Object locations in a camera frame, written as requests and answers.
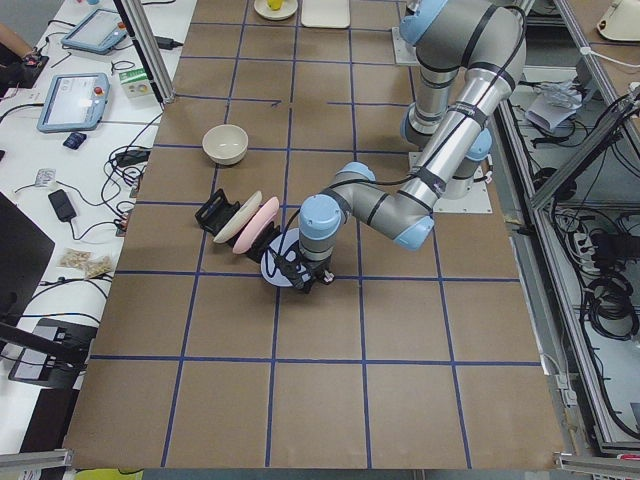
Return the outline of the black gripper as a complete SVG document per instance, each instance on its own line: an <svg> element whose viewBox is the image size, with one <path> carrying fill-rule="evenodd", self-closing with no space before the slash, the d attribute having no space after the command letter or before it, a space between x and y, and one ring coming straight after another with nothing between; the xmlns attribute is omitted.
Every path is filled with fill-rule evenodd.
<svg viewBox="0 0 640 480"><path fill-rule="evenodd" d="M315 261L298 253L294 253L292 259L278 255L277 272L284 277L285 287L294 288L302 293L309 293L317 282L330 285L334 281L331 257Z"/></svg>

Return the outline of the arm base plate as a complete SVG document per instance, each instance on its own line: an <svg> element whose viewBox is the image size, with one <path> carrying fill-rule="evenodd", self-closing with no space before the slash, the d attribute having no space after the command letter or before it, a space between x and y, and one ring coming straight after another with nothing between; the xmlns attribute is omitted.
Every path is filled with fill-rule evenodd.
<svg viewBox="0 0 640 480"><path fill-rule="evenodd" d="M445 193L431 207L434 213L492 214L488 192L491 180L490 154L479 159L465 157L446 185Z"/></svg>

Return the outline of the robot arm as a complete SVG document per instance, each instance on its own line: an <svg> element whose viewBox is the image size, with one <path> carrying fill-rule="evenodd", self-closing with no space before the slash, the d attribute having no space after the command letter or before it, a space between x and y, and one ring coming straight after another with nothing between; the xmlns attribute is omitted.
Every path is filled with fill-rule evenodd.
<svg viewBox="0 0 640 480"><path fill-rule="evenodd" d="M414 47L421 85L402 131L421 152L397 191L385 192L363 163L350 162L302 203L261 259L269 283L307 293L329 284L337 234L350 218L410 250L430 235L433 208L468 160L497 106L513 93L526 60L527 15L493 1L419 1L399 24Z"/></svg>

